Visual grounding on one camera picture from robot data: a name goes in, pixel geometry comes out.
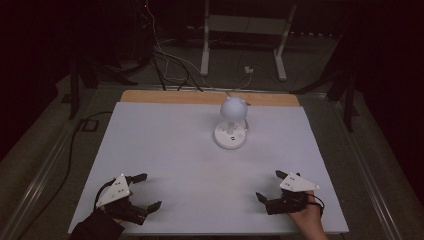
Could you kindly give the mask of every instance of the white ball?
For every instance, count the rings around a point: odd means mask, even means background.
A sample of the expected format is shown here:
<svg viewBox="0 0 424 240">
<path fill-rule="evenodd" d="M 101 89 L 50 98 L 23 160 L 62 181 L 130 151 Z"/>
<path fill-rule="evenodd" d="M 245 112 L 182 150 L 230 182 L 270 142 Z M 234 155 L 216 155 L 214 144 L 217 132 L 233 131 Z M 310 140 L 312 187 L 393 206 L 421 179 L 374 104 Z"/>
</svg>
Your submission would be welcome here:
<svg viewBox="0 0 424 240">
<path fill-rule="evenodd" d="M 227 97 L 221 105 L 221 116 L 230 122 L 242 121 L 247 115 L 247 104 L 239 97 Z"/>
</svg>

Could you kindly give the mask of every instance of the white table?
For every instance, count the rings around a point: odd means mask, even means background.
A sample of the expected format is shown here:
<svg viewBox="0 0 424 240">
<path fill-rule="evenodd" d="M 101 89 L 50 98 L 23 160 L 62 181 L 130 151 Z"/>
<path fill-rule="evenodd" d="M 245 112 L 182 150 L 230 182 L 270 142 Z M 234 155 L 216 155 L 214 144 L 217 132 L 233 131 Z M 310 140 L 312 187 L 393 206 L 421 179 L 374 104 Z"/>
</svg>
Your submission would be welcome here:
<svg viewBox="0 0 424 240">
<path fill-rule="evenodd" d="M 251 235 L 298 232 L 287 215 L 266 213 L 255 192 L 281 194 L 275 170 L 299 172 L 318 185 L 327 233 L 348 227 L 302 107 L 249 106 L 245 144 L 225 150 L 213 140 L 220 105 L 118 102 L 69 232 L 92 211 L 98 189 L 121 173 L 147 173 L 131 184 L 135 206 L 162 201 L 130 235 Z"/>
</svg>

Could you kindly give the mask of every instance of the sleeve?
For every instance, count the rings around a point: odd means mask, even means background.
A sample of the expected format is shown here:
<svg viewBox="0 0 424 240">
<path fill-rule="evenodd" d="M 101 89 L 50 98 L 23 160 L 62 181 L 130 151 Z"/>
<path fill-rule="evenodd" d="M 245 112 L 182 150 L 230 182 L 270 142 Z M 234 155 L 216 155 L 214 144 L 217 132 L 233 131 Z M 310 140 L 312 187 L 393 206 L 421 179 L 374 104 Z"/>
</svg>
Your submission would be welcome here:
<svg viewBox="0 0 424 240">
<path fill-rule="evenodd" d="M 124 229 L 111 216 L 98 209 L 75 226 L 69 240 L 117 240 Z"/>
</svg>

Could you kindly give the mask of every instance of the dark background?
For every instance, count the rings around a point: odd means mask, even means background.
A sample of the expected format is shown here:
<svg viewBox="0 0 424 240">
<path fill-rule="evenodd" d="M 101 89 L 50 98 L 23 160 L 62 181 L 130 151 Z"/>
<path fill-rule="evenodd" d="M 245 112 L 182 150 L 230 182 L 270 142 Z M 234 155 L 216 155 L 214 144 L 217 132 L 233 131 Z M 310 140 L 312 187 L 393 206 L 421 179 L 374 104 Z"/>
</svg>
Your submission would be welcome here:
<svg viewBox="0 0 424 240">
<path fill-rule="evenodd" d="M 241 1 L 216 1 L 219 7 L 214 11 L 240 9 L 241 15 L 251 14 L 252 8 L 234 7 L 241 6 Z M 134 1 L 121 2 L 122 6 L 110 0 L 0 3 L 0 96 L 5 103 L 1 108 L 1 159 L 56 97 L 55 83 L 69 74 L 69 56 L 75 48 L 90 49 L 88 53 L 99 61 L 114 61 L 118 30 L 132 24 Z M 364 94 L 423 203 L 424 190 L 419 184 L 423 182 L 424 11 L 419 1 L 299 2 L 292 31 L 299 37 L 302 33 L 341 37 L 326 72 L 354 69 L 357 90 Z M 157 23 L 170 36 L 184 40 L 186 25 L 202 24 L 202 1 L 150 3 Z M 254 9 L 258 15 L 273 16 L 273 4 L 261 1 Z"/>
</svg>

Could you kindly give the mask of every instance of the white metal frame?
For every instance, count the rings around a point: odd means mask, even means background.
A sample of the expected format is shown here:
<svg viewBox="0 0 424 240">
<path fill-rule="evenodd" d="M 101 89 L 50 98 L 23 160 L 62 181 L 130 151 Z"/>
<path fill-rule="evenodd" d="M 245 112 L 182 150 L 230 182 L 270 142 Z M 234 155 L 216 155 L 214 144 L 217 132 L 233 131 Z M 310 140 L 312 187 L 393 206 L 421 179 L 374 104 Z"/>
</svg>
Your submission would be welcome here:
<svg viewBox="0 0 424 240">
<path fill-rule="evenodd" d="M 291 23 L 294 13 L 296 12 L 296 4 L 291 6 L 290 14 L 287 19 L 272 18 L 249 18 L 238 16 L 221 16 L 209 14 L 209 0 L 205 0 L 205 25 L 204 25 L 204 43 L 202 63 L 200 66 L 200 74 L 204 77 L 209 72 L 209 31 L 225 31 L 225 32 L 246 32 L 281 35 L 280 45 L 274 49 L 275 65 L 277 67 L 278 79 L 286 81 L 287 75 L 284 69 L 281 55 L 289 35 Z M 246 23 L 246 29 L 237 28 L 240 24 Z"/>
</svg>

